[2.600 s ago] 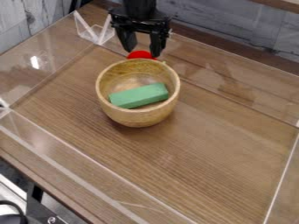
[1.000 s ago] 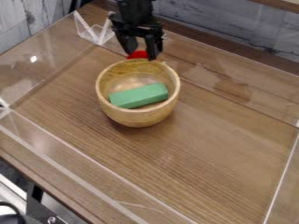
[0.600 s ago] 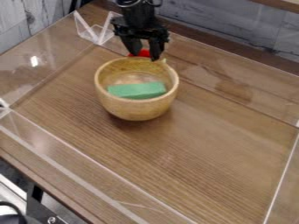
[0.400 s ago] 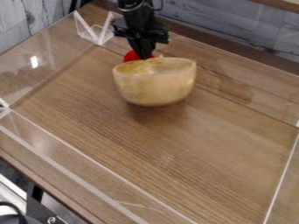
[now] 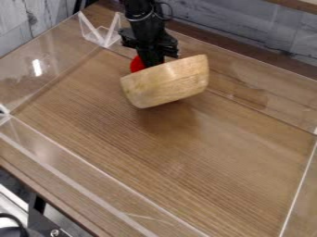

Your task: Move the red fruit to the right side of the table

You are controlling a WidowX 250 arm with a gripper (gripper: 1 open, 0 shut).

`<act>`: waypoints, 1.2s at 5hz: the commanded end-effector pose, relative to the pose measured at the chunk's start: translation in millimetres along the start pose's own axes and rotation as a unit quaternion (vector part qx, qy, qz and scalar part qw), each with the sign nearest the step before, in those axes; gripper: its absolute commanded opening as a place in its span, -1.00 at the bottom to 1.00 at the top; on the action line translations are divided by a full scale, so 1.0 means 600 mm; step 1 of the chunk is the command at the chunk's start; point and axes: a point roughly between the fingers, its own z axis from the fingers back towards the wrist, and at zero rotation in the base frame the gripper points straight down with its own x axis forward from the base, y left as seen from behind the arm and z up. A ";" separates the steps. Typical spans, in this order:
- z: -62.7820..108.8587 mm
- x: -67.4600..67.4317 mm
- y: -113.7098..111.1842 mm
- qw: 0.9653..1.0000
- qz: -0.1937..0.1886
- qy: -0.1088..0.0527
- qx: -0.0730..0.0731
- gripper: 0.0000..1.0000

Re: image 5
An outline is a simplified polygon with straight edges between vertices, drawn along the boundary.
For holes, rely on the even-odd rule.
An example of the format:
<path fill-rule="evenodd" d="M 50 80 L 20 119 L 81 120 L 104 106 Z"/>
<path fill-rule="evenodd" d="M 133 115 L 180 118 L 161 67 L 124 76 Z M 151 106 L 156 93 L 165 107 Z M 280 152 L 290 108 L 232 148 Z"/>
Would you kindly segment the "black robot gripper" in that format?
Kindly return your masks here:
<path fill-rule="evenodd" d="M 165 31 L 164 22 L 157 19 L 129 21 L 129 26 L 119 30 L 121 44 L 129 48 L 151 48 L 156 52 L 137 53 L 143 67 L 147 69 L 164 62 L 164 57 L 177 58 L 177 39 Z"/>

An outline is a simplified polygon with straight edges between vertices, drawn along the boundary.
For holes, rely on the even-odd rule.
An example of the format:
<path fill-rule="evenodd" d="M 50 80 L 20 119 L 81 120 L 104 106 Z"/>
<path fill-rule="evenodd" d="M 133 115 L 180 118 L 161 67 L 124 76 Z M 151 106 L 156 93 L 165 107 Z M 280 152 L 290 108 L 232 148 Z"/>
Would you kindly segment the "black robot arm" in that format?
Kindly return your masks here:
<path fill-rule="evenodd" d="M 171 6 L 160 0 L 123 0 L 128 27 L 119 30 L 121 44 L 136 50 L 145 68 L 177 58 L 177 39 L 165 31 L 173 16 Z"/>

